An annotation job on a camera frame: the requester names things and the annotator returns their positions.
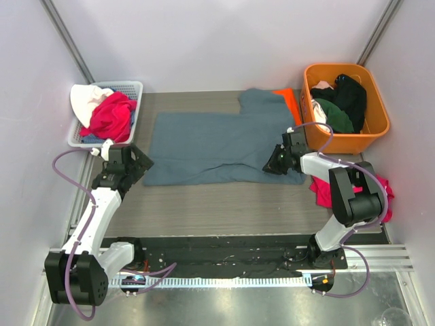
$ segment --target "metal floor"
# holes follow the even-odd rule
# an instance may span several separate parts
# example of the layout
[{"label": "metal floor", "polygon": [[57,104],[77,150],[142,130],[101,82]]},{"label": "metal floor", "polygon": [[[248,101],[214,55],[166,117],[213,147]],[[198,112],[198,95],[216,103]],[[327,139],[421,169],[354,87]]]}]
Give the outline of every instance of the metal floor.
[{"label": "metal floor", "polygon": [[[144,94],[135,142],[147,153],[159,112],[238,113],[239,94],[234,91]],[[100,171],[101,165],[96,161],[92,178]],[[304,185],[240,182],[144,187],[137,183],[112,218],[106,237],[316,233],[331,213],[315,204],[310,183],[311,178]],[[368,232],[380,232],[380,228]]]},{"label": "metal floor", "polygon": [[[332,292],[351,293],[365,277],[365,273],[337,274]],[[54,305],[48,325],[410,325],[381,322],[385,311],[400,309],[407,312],[396,273],[385,272],[372,273],[368,288],[345,300],[313,295],[305,287],[153,290],[137,297],[107,297],[91,322],[81,320],[70,306]],[[84,313],[90,314],[88,307]]]}]

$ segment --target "laundry basket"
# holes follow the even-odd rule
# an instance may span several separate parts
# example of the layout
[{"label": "laundry basket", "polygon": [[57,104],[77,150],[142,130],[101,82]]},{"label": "laundry basket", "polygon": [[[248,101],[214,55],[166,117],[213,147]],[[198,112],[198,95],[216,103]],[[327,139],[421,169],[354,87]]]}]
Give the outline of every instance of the laundry basket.
[{"label": "laundry basket", "polygon": [[[362,66],[350,63],[321,63],[309,66],[304,72],[304,85],[300,93],[300,105],[304,122],[314,119],[311,105],[310,89],[321,80],[334,85],[338,75],[344,73],[358,81],[367,92],[367,108],[364,126],[359,134],[334,134],[331,144],[323,150],[324,153],[363,152],[375,139],[382,137],[389,129],[389,120],[379,95],[375,81],[370,72]],[[305,128],[308,146],[318,150],[330,137],[329,132],[319,126]]]},{"label": "laundry basket", "polygon": [[[135,134],[135,129],[137,125],[137,118],[139,117],[139,109],[141,107],[141,95],[143,92],[143,85],[139,81],[102,81],[99,83],[93,83],[101,88],[111,88],[127,95],[130,99],[137,101],[137,106],[135,110],[135,121],[131,126],[129,138],[121,144],[129,144],[133,141],[133,136]],[[83,144],[82,137],[80,136],[80,130],[82,129],[82,124],[80,121],[74,117],[71,129],[69,130],[68,144],[72,147],[101,147],[102,144]]]}]

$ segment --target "white basket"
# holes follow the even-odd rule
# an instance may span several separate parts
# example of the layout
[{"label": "white basket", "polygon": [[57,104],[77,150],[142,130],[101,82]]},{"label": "white basket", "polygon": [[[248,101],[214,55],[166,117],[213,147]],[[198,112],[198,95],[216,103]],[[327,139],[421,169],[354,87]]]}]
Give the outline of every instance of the white basket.
[{"label": "white basket", "polygon": [[[100,83],[93,83],[92,85],[96,85],[101,88],[111,88],[112,90],[117,90],[125,95],[127,95],[130,99],[137,101],[137,106],[135,110],[135,121],[131,126],[130,136],[129,138],[120,144],[130,144],[133,141],[133,136],[135,134],[135,129],[137,125],[137,118],[139,117],[139,109],[141,107],[141,96],[143,92],[143,85],[139,81],[102,81]],[[82,129],[82,124],[80,121],[74,117],[73,123],[71,125],[71,129],[68,134],[68,144],[72,147],[101,147],[102,144],[83,144],[82,138],[80,136],[80,130]]]}]

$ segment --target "orange plastic bin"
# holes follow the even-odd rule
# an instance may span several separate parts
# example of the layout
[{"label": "orange plastic bin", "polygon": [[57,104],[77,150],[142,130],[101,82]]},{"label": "orange plastic bin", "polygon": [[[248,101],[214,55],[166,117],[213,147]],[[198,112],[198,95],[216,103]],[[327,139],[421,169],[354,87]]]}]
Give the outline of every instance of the orange plastic bin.
[{"label": "orange plastic bin", "polygon": [[[300,93],[302,118],[304,122],[314,121],[310,89],[321,80],[333,86],[336,77],[341,73],[354,78],[366,89],[366,120],[360,134],[334,134],[331,144],[324,149],[324,153],[359,154],[389,130],[389,120],[381,96],[372,75],[364,67],[351,63],[319,63],[305,69],[304,86]],[[305,127],[305,132],[308,146],[314,150],[318,150],[330,136],[329,132],[323,131],[316,125]]]}]

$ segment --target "gray cloth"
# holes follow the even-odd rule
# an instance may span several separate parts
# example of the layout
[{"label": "gray cloth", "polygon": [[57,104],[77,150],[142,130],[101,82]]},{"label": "gray cloth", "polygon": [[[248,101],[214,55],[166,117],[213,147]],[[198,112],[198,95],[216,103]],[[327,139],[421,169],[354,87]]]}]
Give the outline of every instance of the gray cloth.
[{"label": "gray cloth", "polygon": [[262,167],[294,120],[284,98],[251,89],[239,98],[241,114],[159,113],[144,185],[198,185],[251,181],[301,184],[305,175],[264,173]]}]

